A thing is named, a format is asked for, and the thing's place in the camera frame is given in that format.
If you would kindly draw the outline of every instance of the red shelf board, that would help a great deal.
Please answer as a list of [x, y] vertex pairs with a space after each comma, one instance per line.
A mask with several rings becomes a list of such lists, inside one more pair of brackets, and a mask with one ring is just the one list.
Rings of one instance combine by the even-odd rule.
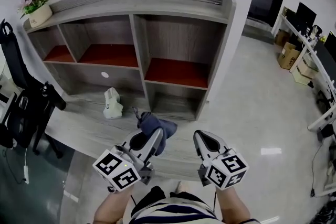
[[47, 55], [44, 61], [49, 62], [75, 62], [66, 45], [57, 45]]
[[207, 89], [208, 65], [152, 58], [145, 80]]
[[92, 44], [80, 58], [80, 63], [96, 65], [138, 67], [133, 45]]

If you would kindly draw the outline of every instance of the white plug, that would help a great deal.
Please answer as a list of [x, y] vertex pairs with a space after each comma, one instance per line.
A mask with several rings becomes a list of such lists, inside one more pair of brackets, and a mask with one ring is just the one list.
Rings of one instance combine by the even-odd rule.
[[25, 165], [23, 167], [23, 172], [24, 172], [24, 175], [25, 175], [25, 179], [26, 179], [26, 184], [29, 184], [29, 175], [28, 175], [28, 165]]

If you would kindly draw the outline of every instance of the white plush toy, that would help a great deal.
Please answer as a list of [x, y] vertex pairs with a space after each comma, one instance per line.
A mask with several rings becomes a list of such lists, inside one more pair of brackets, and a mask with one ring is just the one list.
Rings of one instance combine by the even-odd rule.
[[105, 93], [104, 116], [106, 119], [120, 118], [123, 106], [119, 104], [120, 96], [115, 88], [108, 89]]

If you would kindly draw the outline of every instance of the striped shirt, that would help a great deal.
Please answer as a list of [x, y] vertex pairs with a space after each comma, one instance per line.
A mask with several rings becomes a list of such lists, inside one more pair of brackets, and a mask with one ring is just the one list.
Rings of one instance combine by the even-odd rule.
[[[219, 224], [210, 207], [202, 202], [172, 197], [155, 202], [135, 213], [130, 224], [145, 223], [192, 223]], [[242, 223], [259, 223], [250, 219]]]

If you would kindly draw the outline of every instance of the white desk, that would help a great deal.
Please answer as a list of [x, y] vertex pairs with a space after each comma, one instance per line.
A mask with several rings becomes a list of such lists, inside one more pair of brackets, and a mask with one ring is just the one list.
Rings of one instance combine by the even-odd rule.
[[[314, 51], [313, 47], [316, 44], [316, 41], [313, 40], [312, 42], [308, 42], [307, 39], [301, 35], [295, 28], [294, 26], [286, 19], [285, 16], [280, 15], [280, 20], [279, 20], [279, 24], [278, 24], [278, 28], [281, 28], [281, 26], [285, 24], [287, 26], [287, 28], [289, 28], [296, 36], [298, 36], [304, 44], [303, 50], [300, 53], [298, 59], [295, 61], [295, 63], [293, 64], [293, 66], [291, 67], [291, 69], [289, 70], [289, 72], [293, 72], [294, 69], [296, 68], [296, 66], [300, 63], [300, 61], [302, 60], [303, 56], [305, 55], [305, 53], [307, 51], [309, 51], [311, 53], [311, 58], [313, 59], [314, 63], [316, 64], [316, 66], [318, 67], [323, 80], [325, 81], [325, 83], [328, 85], [328, 87], [331, 90], [331, 94], [334, 97], [334, 100], [336, 100], [336, 89], [334, 87], [333, 81], [330, 80], [330, 77], [328, 75], [328, 73], [326, 72], [326, 70], [323, 67], [323, 64], [321, 63], [320, 59], [317, 57], [316, 51]], [[336, 113], [333, 114], [333, 117], [327, 121], [325, 121], [324, 119], [329, 116], [334, 110], [336, 110], [336, 103], [325, 113], [323, 114], [321, 117], [319, 117], [316, 121], [314, 121], [312, 124], [308, 125], [308, 129], [312, 130], [312, 129], [316, 129], [318, 127], [323, 128], [324, 126], [326, 126], [327, 124], [329, 124], [330, 122], [332, 122], [333, 120], [336, 119]]]

